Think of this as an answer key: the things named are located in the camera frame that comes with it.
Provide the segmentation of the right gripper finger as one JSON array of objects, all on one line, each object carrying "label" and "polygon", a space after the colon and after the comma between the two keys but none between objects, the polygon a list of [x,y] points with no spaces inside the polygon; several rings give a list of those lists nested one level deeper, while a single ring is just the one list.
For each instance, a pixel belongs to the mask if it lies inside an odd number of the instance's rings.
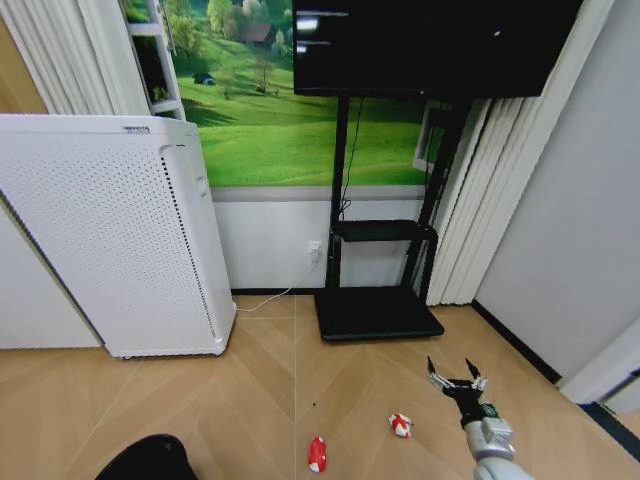
[{"label": "right gripper finger", "polygon": [[429,382],[445,395],[455,388],[455,385],[451,381],[436,372],[435,366],[430,357],[427,357],[427,376]]},{"label": "right gripper finger", "polygon": [[465,362],[473,378],[471,388],[477,391],[483,391],[488,383],[488,379],[480,373],[476,365],[473,364],[468,358],[465,359]]}]

